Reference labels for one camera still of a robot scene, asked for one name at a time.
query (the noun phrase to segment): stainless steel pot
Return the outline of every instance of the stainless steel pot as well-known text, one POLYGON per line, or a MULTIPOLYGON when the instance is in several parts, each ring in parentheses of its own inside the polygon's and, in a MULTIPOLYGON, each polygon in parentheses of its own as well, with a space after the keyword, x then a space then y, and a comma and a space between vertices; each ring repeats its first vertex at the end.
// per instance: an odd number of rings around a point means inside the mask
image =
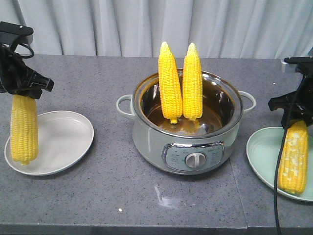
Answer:
MULTIPOLYGON (((178 73, 182 81, 182 70, 178 73)), ((140 154, 164 171, 194 175, 219 167, 235 147, 242 115, 256 105, 252 95, 220 77, 203 71, 202 78, 203 115, 196 121, 180 117, 178 124, 170 124, 163 117, 157 73, 138 84, 133 95, 116 102, 118 112, 134 120, 133 140, 140 154), (242 96, 252 102, 250 108, 243 108, 242 96), (130 113, 120 109, 124 100, 131 101, 130 113)))

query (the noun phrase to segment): granite countertop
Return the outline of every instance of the granite countertop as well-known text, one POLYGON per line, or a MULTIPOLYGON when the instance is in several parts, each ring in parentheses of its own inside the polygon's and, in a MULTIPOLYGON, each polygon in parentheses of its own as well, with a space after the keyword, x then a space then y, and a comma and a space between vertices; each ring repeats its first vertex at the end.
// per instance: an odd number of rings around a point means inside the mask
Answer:
MULTIPOLYGON (((0 234, 275 234, 273 193, 250 167, 246 142, 258 129, 280 126, 282 111, 269 111, 268 101, 300 83, 299 74, 280 72, 280 60, 202 59, 203 70, 251 93, 257 106, 241 119, 230 159, 196 176, 146 162, 132 140, 133 122, 116 111, 120 96, 157 72, 157 58, 36 55, 25 62, 55 82, 37 101, 38 114, 78 112, 93 124, 94 140, 65 171, 18 173, 3 153, 12 96, 0 94, 0 234)), ((278 196, 284 235, 313 234, 312 205, 278 196)))

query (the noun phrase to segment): plate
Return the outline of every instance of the plate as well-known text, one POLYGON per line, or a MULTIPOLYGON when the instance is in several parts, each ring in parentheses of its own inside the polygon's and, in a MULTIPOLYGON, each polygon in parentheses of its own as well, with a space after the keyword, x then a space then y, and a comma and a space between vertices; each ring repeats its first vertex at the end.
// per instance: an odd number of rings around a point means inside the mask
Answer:
MULTIPOLYGON (((247 144, 246 154, 256 175, 270 188, 274 189, 276 162, 283 139, 282 127, 267 127, 253 133, 247 144)), ((300 201, 313 201, 313 138, 309 137, 308 180, 304 192, 293 195, 277 189, 277 192, 300 201)))
POLYGON ((94 130, 91 122, 72 111, 53 111, 38 115, 39 152, 29 165, 11 157, 10 138, 4 156, 14 170, 34 176, 51 175, 78 162, 89 149, 94 130))

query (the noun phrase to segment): pot rim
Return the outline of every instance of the pot rim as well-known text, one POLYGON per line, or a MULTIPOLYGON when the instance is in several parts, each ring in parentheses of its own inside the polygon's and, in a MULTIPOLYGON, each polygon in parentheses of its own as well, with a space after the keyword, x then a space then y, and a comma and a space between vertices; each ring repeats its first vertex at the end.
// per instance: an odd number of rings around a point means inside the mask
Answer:
MULTIPOLYGON (((181 75, 183 69, 177 69, 178 73, 181 75)), ((233 99, 234 101, 234 113, 233 116, 231 117, 230 121, 223 126, 221 129, 211 132, 211 133, 206 133, 203 135, 182 135, 182 134, 176 134, 176 133, 172 133, 169 131, 166 131, 162 128, 160 128, 159 126, 155 125, 153 122, 151 122, 143 113, 142 108, 141 108, 141 100, 142 100, 142 96, 145 93, 145 91, 147 91, 148 88, 150 88, 151 86, 155 85, 158 83, 158 72, 154 73, 150 76, 148 76, 147 78, 145 78, 143 81, 141 81, 134 93, 133 93, 133 98, 132 98, 132 102, 133 102, 133 108, 134 108, 134 112, 135 114, 145 123, 147 124, 149 127, 151 127, 152 129, 164 133, 166 135, 169 136, 173 136, 173 137, 177 137, 177 138, 184 138, 184 139, 205 139, 205 138, 210 138, 210 137, 216 137, 222 134, 225 134, 226 132, 228 132, 229 130, 231 130, 234 126, 236 126, 236 124, 240 121, 242 115, 243 115, 243 103, 242 103, 242 99, 241 96, 238 92, 238 90, 231 85, 229 82, 223 80, 221 77, 210 73, 210 72, 206 72, 206 71, 202 71, 202 77, 205 80, 211 80, 216 82, 221 88, 223 88, 223 91, 227 90, 227 95, 230 96, 230 98, 233 99)))

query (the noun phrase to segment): yellow corn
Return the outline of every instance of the yellow corn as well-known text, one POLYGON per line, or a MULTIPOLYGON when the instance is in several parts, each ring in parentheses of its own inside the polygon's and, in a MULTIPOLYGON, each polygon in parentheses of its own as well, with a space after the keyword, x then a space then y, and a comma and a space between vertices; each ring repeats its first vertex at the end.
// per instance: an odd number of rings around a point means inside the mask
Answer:
POLYGON ((182 115, 182 98, 176 61, 166 42, 158 58, 158 81, 163 116, 176 124, 182 115))
POLYGON ((202 69, 194 43, 189 45, 184 60, 182 108, 184 117, 192 121, 202 116, 202 69))
POLYGON ((38 126, 36 101, 13 95, 11 113, 11 155, 22 165, 36 159, 38 154, 38 126))
POLYGON ((278 170, 278 187, 293 194, 303 193, 307 183, 308 128, 298 121, 288 130, 278 170))

